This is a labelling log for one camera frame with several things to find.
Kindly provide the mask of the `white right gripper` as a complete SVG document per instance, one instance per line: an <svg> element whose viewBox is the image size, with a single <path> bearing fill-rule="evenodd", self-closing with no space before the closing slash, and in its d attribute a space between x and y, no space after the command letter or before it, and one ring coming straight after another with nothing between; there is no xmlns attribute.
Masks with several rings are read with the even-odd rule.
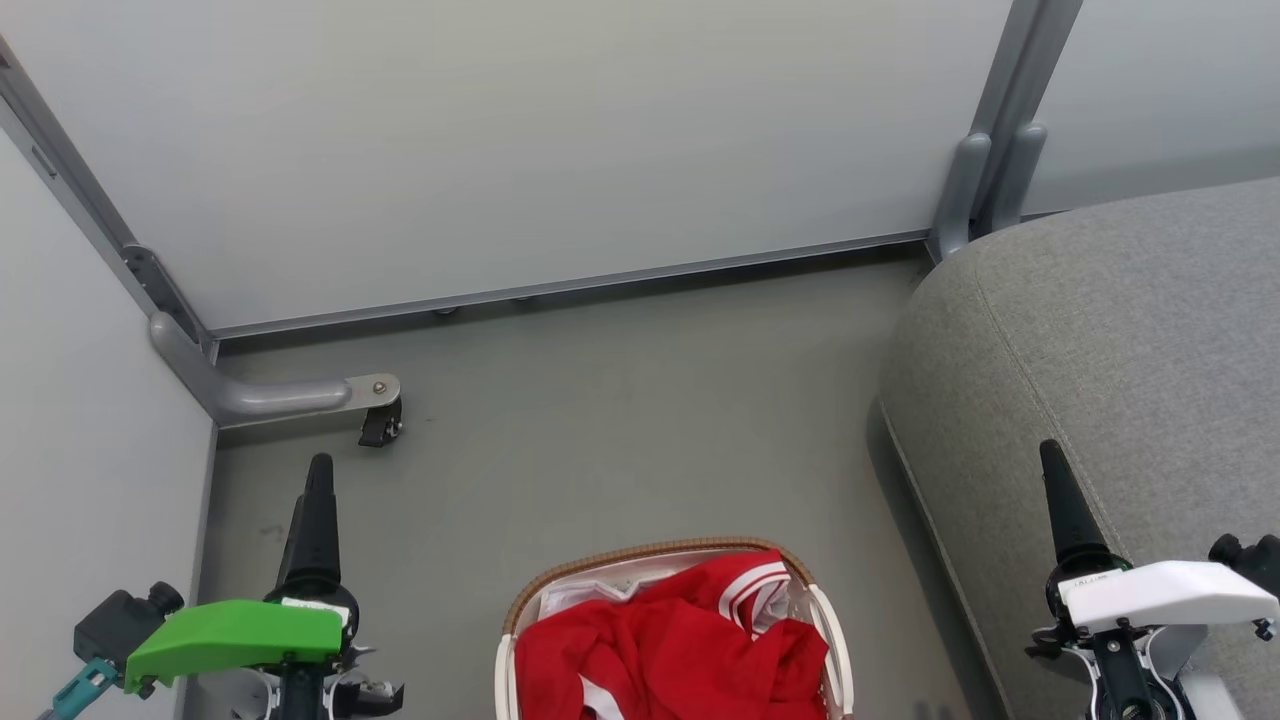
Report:
<svg viewBox="0 0 1280 720"><path fill-rule="evenodd" d="M1121 626L1224 625L1277 618L1272 592L1220 562L1171 560L1114 569L1114 556L1061 445L1042 441L1039 460L1059 569L1102 571L1050 585L1071 626L1097 635Z"/></svg>

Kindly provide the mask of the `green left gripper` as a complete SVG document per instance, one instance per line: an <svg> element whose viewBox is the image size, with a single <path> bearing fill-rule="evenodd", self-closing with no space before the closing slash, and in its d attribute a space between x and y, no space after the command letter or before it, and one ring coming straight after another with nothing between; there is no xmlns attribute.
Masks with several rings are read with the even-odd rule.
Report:
<svg viewBox="0 0 1280 720"><path fill-rule="evenodd" d="M284 664L323 665L344 652L357 620L353 609L302 600L340 584L340 542L329 454L312 456L294 502L275 584L280 603L225 600L165 620L125 661L125 692L180 676Z"/></svg>

